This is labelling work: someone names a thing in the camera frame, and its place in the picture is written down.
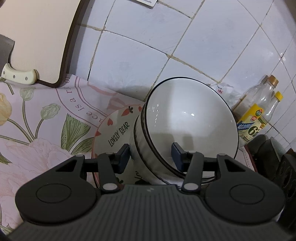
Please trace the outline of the pink rabbit carrot plate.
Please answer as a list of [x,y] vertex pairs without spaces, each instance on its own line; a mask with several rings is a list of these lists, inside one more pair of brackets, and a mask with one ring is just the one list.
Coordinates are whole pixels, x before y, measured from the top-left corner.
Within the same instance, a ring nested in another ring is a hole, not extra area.
[[116,153],[124,144],[129,144],[134,122],[141,109],[141,105],[130,105],[110,114],[95,133],[91,157]]

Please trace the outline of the white bowl black rim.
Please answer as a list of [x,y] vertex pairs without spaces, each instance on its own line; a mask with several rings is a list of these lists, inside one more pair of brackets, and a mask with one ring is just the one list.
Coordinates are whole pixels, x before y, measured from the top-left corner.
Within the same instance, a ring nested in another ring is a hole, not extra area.
[[238,130],[232,111],[208,85],[188,77],[157,84],[147,97],[133,127],[132,159],[151,184],[181,185],[185,172],[177,169],[171,145],[214,158],[234,158]]

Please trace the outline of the cooking wine bottle yellow label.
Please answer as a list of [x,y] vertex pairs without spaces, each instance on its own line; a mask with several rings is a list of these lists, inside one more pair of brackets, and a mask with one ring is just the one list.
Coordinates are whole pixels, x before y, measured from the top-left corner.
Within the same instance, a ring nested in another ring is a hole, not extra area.
[[278,80],[273,75],[265,77],[260,84],[248,89],[232,109],[241,142],[247,142],[252,136],[248,131],[264,114],[277,84]]

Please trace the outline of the black wok with lid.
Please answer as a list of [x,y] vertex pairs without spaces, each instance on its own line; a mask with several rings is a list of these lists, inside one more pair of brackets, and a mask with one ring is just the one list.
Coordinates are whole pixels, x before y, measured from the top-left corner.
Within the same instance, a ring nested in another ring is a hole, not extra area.
[[258,135],[247,144],[257,172],[295,198],[295,151],[286,151],[273,137]]

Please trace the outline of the floral table cloth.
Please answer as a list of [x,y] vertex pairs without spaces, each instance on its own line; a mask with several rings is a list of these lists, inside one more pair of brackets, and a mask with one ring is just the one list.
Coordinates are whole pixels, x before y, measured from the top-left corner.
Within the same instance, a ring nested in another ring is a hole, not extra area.
[[142,105],[70,74],[59,88],[1,81],[1,232],[22,222],[15,194],[23,184],[76,154],[89,158],[99,125]]

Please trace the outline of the white salt bag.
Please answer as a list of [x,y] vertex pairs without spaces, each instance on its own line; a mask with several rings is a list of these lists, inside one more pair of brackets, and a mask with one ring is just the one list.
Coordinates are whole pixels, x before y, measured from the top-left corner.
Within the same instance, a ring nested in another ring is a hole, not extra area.
[[240,100],[242,96],[241,93],[237,92],[235,88],[226,83],[219,84],[208,84],[213,90],[215,90],[224,101],[228,104],[228,106],[233,109],[237,102]]

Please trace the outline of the white vinegar bottle yellow cap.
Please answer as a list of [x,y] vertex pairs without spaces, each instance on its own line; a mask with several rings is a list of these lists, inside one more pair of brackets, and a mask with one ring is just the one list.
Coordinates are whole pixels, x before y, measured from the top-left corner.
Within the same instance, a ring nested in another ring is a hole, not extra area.
[[271,98],[271,101],[264,111],[264,113],[254,122],[254,124],[242,135],[242,139],[247,144],[250,142],[261,130],[263,130],[268,122],[271,120],[273,113],[279,102],[283,99],[283,95],[277,91]]

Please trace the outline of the cream cutting board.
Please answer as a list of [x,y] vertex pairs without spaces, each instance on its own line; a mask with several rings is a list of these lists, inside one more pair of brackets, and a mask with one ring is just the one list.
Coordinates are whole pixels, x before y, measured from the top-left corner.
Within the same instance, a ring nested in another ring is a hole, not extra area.
[[1,79],[57,88],[89,1],[1,1]]

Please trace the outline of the white wall socket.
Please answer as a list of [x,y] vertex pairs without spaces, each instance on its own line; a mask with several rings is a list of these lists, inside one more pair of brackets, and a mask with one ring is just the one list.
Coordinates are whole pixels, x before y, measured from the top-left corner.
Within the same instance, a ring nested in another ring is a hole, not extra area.
[[158,0],[132,0],[132,1],[152,9],[156,5]]

